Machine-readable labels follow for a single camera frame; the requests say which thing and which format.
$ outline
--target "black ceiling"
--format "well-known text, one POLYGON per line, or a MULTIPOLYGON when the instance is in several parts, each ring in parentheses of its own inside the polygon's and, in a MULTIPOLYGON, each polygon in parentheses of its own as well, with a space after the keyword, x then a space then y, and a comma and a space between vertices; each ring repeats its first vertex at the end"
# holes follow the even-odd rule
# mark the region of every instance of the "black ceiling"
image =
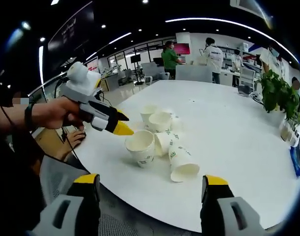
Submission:
MULTIPOLYGON (((47 40, 82 6, 89 0, 60 0, 51 6, 52 0, 38 0, 34 3, 24 1, 5 1, 0 3, 0 72, 5 73, 0 80, 9 83, 24 84, 26 90, 36 87, 39 82, 38 47, 40 37, 47 40), (22 40, 10 52, 5 53, 2 47, 4 41, 14 29, 20 27, 22 21, 28 21, 31 30, 25 32, 22 40)), ((110 55, 121 49, 137 43, 158 37, 172 36, 181 32, 183 28, 189 32, 206 32, 229 35, 244 40, 251 36, 251 42, 266 45, 267 38, 249 29, 232 24, 213 21, 180 21, 165 23, 165 20, 186 17, 211 17, 231 20, 258 29, 286 46, 295 55, 300 56, 300 35, 297 33, 300 16, 299 1, 292 0, 291 4, 279 4, 279 1, 264 1, 259 3, 268 15, 273 16, 273 28, 269 29, 264 20, 246 11, 232 8, 229 0, 149 0, 143 4, 142 0, 95 0, 93 1, 95 26, 87 29, 91 32, 86 43, 70 55, 63 55, 62 60, 69 57, 85 59, 93 52, 101 49, 98 56, 110 55), (132 34, 108 45, 108 43, 128 32, 132 34)), ((294 61, 284 50, 281 55, 294 61)), ((44 80, 60 72, 47 71, 44 80)))

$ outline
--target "black wristband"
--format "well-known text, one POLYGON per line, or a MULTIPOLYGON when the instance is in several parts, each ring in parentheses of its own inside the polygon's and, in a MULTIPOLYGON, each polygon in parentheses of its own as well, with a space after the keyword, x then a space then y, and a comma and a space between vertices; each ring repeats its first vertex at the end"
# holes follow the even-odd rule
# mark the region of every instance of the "black wristband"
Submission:
POLYGON ((34 130, 37 128, 32 121, 32 108, 34 104, 35 103, 29 104, 25 110, 24 121, 28 130, 34 130))

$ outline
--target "hand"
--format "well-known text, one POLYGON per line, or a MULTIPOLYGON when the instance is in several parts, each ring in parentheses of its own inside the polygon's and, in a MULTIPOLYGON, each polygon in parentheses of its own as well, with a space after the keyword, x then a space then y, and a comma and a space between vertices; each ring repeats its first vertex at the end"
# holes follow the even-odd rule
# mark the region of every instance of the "hand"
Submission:
POLYGON ((59 129, 64 122, 84 130, 81 119, 78 118, 79 105, 66 97, 60 97, 49 103, 35 104, 32 109, 32 120, 40 127, 59 129))
POLYGON ((62 148, 58 151, 56 158, 59 160, 64 160, 66 156, 72 151, 72 149, 74 149, 77 145, 79 145, 82 142, 82 139, 84 138, 85 138, 84 131, 73 131, 69 133, 67 135, 68 140, 67 139, 65 140, 62 148))

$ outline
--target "blue object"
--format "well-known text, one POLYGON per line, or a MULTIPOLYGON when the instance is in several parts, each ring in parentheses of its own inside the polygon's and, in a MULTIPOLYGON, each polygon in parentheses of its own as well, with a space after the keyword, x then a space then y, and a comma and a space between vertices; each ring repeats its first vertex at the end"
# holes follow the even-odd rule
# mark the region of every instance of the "blue object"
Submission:
POLYGON ((300 176, 300 137, 299 142, 296 147, 291 147, 290 149, 291 159, 294 165, 296 176, 300 176))

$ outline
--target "sign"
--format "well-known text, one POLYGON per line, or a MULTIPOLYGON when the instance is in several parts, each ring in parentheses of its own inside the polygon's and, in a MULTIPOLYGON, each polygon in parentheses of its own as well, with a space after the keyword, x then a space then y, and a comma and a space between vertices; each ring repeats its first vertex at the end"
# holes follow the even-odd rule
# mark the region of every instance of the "sign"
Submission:
POLYGON ((90 61, 86 66, 89 70, 98 72, 97 58, 94 59, 93 61, 90 61))

